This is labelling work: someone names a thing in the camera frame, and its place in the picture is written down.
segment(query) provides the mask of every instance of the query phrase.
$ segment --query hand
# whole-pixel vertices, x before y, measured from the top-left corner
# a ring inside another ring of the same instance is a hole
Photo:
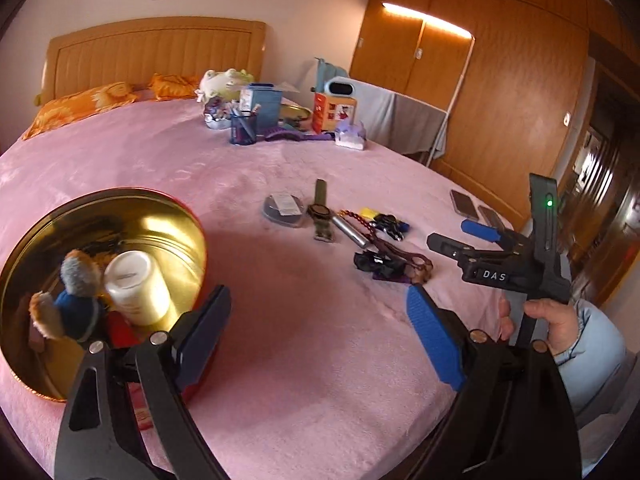
[[[503,341],[508,341],[516,330],[516,326],[511,320],[511,317],[509,317],[510,313],[511,304],[503,294],[500,296],[500,301],[498,301],[498,314],[500,315],[500,339]]]
[[[553,300],[532,300],[524,304],[524,312],[534,319],[548,321],[546,343],[553,355],[571,348],[578,339],[578,315],[572,306]]]

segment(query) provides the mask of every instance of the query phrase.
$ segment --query plush toy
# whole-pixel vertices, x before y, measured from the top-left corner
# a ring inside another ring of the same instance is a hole
[[[102,273],[91,257],[79,250],[66,255],[60,268],[65,290],[53,301],[48,292],[31,297],[33,325],[48,339],[68,336],[80,344],[104,334],[105,307],[97,297]]]
[[[196,90],[198,102],[207,104],[214,96],[222,97],[225,101],[238,101],[240,89],[254,82],[254,76],[246,70],[230,68],[226,72],[207,70],[200,80],[200,87]]]

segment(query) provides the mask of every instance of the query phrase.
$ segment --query finger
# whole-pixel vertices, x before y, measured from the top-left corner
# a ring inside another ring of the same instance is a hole
[[[510,317],[500,318],[500,339],[508,341],[516,330],[516,325]]]
[[[504,297],[504,294],[500,296],[498,300],[498,315],[500,317],[507,317],[511,313],[511,303]]]
[[[551,324],[561,324],[575,317],[572,306],[553,300],[533,300],[524,304],[524,312],[534,319],[546,319]]]

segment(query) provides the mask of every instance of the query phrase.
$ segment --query orange pillow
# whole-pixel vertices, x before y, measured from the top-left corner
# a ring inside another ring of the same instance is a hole
[[[200,79],[196,76],[154,74],[149,88],[154,91],[156,101],[170,99],[195,99]]]
[[[22,134],[22,138],[31,139],[65,124],[127,105],[136,99],[131,86],[123,82],[97,86],[84,92],[52,99],[40,109],[29,129]]]

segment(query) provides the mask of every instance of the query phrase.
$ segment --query red box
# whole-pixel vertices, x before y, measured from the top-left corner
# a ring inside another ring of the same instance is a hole
[[[349,124],[353,124],[357,104],[356,99],[351,97],[316,94],[311,127],[316,134],[321,134],[323,131],[334,131],[336,125],[344,119],[347,119]]]

